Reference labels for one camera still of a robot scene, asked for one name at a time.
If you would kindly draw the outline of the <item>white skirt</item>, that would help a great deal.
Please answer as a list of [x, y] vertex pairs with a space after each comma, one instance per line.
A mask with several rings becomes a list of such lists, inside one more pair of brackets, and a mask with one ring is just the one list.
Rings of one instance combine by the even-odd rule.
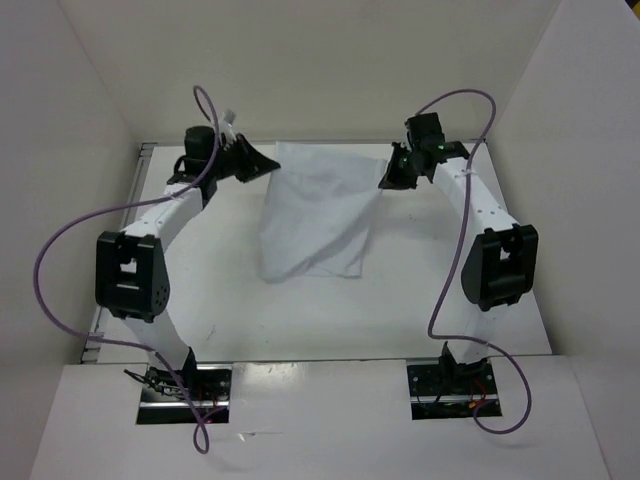
[[259, 240], [260, 275], [270, 283], [298, 276], [362, 276], [386, 161], [325, 146], [278, 142]]

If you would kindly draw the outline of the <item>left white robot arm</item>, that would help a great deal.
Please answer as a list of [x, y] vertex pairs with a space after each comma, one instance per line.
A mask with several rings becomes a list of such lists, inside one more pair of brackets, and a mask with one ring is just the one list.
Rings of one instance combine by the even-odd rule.
[[207, 207], [220, 181], [234, 177], [248, 183], [280, 167], [244, 135], [219, 133], [210, 126], [188, 128], [184, 148], [160, 202], [123, 230], [98, 237], [95, 282], [97, 304], [120, 319], [148, 355], [144, 382], [163, 384], [180, 400], [197, 392], [200, 377], [193, 349], [181, 339], [167, 310], [171, 287], [165, 252]]

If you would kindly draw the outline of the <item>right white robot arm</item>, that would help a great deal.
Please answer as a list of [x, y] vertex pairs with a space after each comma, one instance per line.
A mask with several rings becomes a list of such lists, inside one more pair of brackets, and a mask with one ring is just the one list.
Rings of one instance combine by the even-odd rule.
[[486, 364], [498, 326], [531, 291], [539, 235], [500, 206], [470, 166], [465, 146], [446, 140], [437, 114], [414, 115], [405, 127], [407, 137], [393, 143], [380, 188], [414, 189], [424, 177], [467, 221], [450, 282], [453, 293], [465, 297], [467, 307], [458, 315], [454, 332], [443, 337], [438, 369], [442, 388], [459, 393]]

